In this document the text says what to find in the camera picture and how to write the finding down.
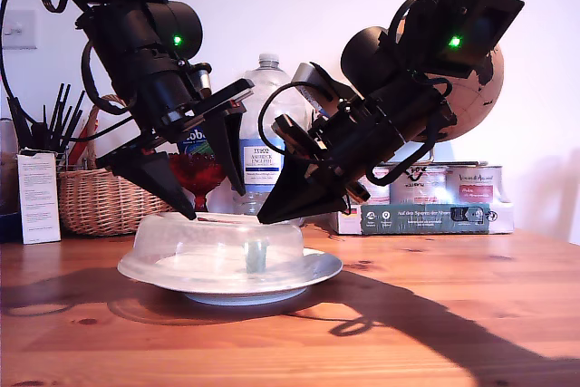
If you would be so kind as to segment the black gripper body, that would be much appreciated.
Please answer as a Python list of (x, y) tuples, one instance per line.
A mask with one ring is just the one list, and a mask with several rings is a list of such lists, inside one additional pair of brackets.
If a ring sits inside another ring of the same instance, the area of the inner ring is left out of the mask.
[(272, 129), (285, 142), (285, 160), (309, 164), (304, 175), (309, 182), (344, 189), (361, 202), (370, 193), (359, 179), (369, 178), (373, 167), (391, 158), (402, 145), (401, 132), (383, 107), (359, 97), (341, 103), (335, 115), (318, 119), (309, 131), (288, 115), (276, 117)]
[[(147, 78), (137, 89), (136, 102), (130, 109), (140, 135), (109, 153), (116, 150), (144, 153), (166, 142), (176, 143), (185, 139), (190, 129), (203, 124), (205, 115), (218, 108), (233, 108), (252, 94), (254, 84), (247, 79), (212, 92), (210, 72), (207, 63), (179, 63), (176, 71), (155, 73)], [(107, 168), (106, 155), (96, 160), (99, 168)]]

